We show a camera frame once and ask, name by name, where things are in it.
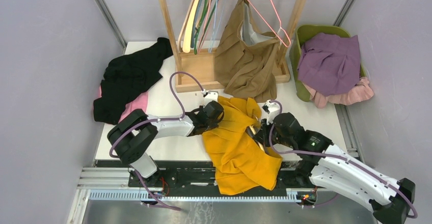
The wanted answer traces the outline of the yellow plastic hanger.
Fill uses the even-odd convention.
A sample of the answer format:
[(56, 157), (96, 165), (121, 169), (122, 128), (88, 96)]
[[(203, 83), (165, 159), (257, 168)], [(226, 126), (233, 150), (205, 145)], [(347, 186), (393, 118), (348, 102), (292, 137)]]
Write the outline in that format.
[(248, 126), (246, 129), (246, 133), (254, 140), (254, 142), (259, 146), (262, 151), (268, 154), (268, 126), (266, 125), (266, 123), (261, 125), (260, 128), (257, 128), (255, 126)]

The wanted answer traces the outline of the yellow garment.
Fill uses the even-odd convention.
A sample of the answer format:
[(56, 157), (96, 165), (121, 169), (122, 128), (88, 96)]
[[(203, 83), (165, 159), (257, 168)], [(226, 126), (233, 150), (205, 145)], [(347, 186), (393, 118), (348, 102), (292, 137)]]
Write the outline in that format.
[(282, 157), (272, 149), (266, 153), (247, 134), (260, 127), (261, 108), (252, 99), (220, 96), (224, 118), (215, 129), (202, 134), (203, 145), (215, 167), (220, 194), (237, 195), (255, 187), (273, 190)]

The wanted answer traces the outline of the tan pleated skirt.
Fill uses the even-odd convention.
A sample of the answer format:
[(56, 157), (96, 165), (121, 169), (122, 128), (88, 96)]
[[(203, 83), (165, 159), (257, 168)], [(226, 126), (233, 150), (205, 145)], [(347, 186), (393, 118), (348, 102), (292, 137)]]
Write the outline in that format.
[(224, 92), (262, 103), (276, 99), (273, 68), (280, 41), (274, 33), (259, 33), (247, 0), (238, 0), (214, 55), (214, 76)]

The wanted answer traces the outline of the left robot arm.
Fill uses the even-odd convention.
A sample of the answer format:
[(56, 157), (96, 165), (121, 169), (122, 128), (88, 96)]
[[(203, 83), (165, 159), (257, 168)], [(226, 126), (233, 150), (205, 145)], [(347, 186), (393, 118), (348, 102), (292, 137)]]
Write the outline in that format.
[(201, 135), (217, 128), (224, 115), (223, 107), (216, 101), (186, 112), (184, 117), (156, 117), (136, 109), (108, 132), (112, 146), (109, 154), (131, 166), (147, 186), (156, 186), (160, 172), (146, 153), (151, 143), (164, 137)]

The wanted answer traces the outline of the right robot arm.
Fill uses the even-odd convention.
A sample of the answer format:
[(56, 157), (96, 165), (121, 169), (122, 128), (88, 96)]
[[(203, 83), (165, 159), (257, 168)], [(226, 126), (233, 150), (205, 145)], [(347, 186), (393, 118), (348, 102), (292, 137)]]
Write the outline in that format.
[(261, 146), (284, 145), (301, 160), (294, 173), (300, 187), (313, 184), (355, 201), (380, 223), (405, 223), (417, 217), (414, 210), (416, 185), (377, 172), (350, 156), (323, 134), (306, 130), (291, 113), (261, 121), (260, 129), (248, 129)]

